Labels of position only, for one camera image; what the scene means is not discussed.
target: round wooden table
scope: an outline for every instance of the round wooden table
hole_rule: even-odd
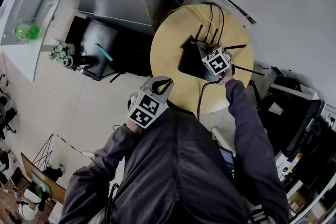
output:
[[[196,5],[207,18],[211,18],[209,5]],[[222,14],[218,7],[213,6],[213,23],[218,28],[216,39],[222,27]],[[246,48],[232,49],[236,65],[253,69],[253,46],[245,32],[243,25],[229,12],[223,10],[225,16],[224,30],[220,39],[222,47],[246,44]],[[198,37],[203,40],[206,36],[209,22],[194,7],[183,7],[172,13],[158,28],[151,48],[151,68],[153,75],[172,78],[174,87],[169,95],[169,100],[185,110],[196,113],[198,99],[203,84],[208,81],[180,72],[179,65],[183,44],[190,35],[195,37],[199,26],[203,29]],[[248,85],[251,73],[236,69],[234,78]],[[221,110],[229,105],[225,97],[225,85],[210,84],[203,93],[201,113]]]

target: caution tape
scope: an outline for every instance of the caution tape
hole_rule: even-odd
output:
[[[83,152],[82,151],[79,151],[79,150],[77,150],[76,148],[74,148],[72,145],[70,145],[67,141],[65,141],[62,137],[60,137],[58,134],[56,134],[57,135],[57,137],[59,138],[59,139],[61,139],[64,143],[66,143],[66,145],[68,146],[68,147],[71,147],[73,150],[75,150],[75,151],[77,151],[78,153],[80,153],[81,155],[83,155],[86,159],[88,159],[88,160],[90,160],[90,161],[92,161],[92,160],[94,160],[94,158],[90,158],[90,157],[88,157],[88,156],[85,156],[84,154],[83,154]]]

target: tiled floor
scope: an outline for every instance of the tiled floor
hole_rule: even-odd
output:
[[[60,5],[49,27],[45,44],[64,41],[75,11]],[[16,156],[23,152],[29,159],[51,134],[58,134],[78,150],[93,152],[104,146],[114,125],[127,119],[128,96],[139,89],[146,78],[125,74],[118,83],[109,80],[93,81],[77,72],[49,60],[48,53],[40,54],[36,79],[30,82],[6,58],[9,86],[0,87],[12,97],[10,105],[18,115],[13,120],[17,133],[8,132],[6,143]],[[5,72],[0,55],[0,71]],[[216,126],[233,146],[235,121],[227,109],[201,114],[201,122],[211,130]],[[88,165],[89,160],[53,137],[51,163],[62,163],[66,172],[58,183],[64,187],[75,170]],[[116,182],[123,175],[123,163],[117,170]]]

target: white wall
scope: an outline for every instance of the white wall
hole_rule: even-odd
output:
[[[255,60],[291,69],[336,106],[336,0],[232,0],[257,22]]]

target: gray jacket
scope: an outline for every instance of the gray jacket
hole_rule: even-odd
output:
[[[164,223],[176,201],[202,223],[247,223],[244,197],[287,223],[286,194],[256,108],[240,81],[226,83],[226,97],[236,120],[234,179],[211,133],[195,117],[167,109],[140,135],[121,126],[95,160],[74,173],[60,224],[87,223],[106,205],[109,182],[124,157],[111,223]]]

